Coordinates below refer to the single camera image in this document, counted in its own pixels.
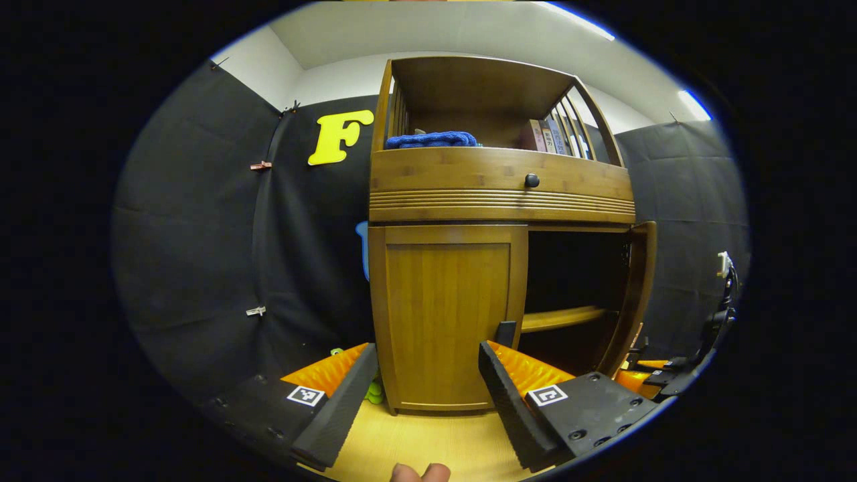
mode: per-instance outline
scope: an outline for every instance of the white wall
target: white wall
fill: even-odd
[[[328,100],[376,95],[378,89],[381,88],[381,77],[384,75],[384,67],[388,58],[431,55],[467,56],[468,54],[445,51],[408,51],[370,55],[329,63],[303,71],[294,85],[292,97],[302,105],[309,105]],[[653,120],[635,111],[621,100],[594,87],[587,85],[586,88],[601,108],[614,134],[655,124]],[[580,110],[580,116],[584,122],[589,125],[596,125],[595,119],[585,109],[583,99],[577,95],[577,91],[572,94],[572,99],[574,105]]]
[[[229,58],[220,68],[259,94],[278,111],[291,107],[294,86],[303,74],[300,63],[270,27],[261,27],[214,54],[215,63]]]

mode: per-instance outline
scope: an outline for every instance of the blue object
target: blue object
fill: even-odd
[[[357,225],[355,232],[360,235],[363,241],[363,274],[366,276],[366,281],[369,281],[369,240],[366,238],[369,222],[364,221]]]
[[[390,137],[384,149],[476,147],[476,138],[467,132],[449,131],[417,134],[414,136]]]

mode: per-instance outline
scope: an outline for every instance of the open cabinet compartment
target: open cabinet compartment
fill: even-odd
[[[483,57],[389,61],[377,112],[379,125],[385,128],[382,133],[376,130],[379,135],[372,150],[382,150],[390,137],[411,135],[414,129],[464,131],[484,147],[518,149],[521,129],[529,120],[552,118],[566,151],[573,154],[569,157],[598,160],[580,110],[572,101],[574,90],[598,129],[609,136],[605,139],[609,159],[601,161],[624,167],[600,109],[578,77]]]
[[[575,376],[596,370],[625,297],[628,234],[530,231],[529,244],[524,325],[536,313],[576,310],[551,328],[525,330],[518,350]]]

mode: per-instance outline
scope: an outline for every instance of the cabinet door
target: cabinet door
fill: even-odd
[[[491,408],[478,346],[520,323],[525,226],[369,228],[375,337],[392,408]]]
[[[631,259],[628,266],[628,283],[619,321],[609,348],[598,371],[615,378],[643,329],[643,317],[649,304],[651,285],[655,279],[657,253],[657,224],[646,221],[631,228]]]

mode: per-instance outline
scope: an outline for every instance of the yellow letter f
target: yellow letter f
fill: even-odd
[[[345,151],[339,150],[339,141],[345,141],[349,148],[357,143],[360,136],[360,126],[350,123],[343,129],[343,124],[349,121],[357,121],[363,125],[369,125],[375,120],[372,111],[346,112],[344,114],[333,114],[319,117],[317,121],[321,126],[319,143],[315,146],[315,152],[309,156],[309,165],[331,164],[345,159]]]

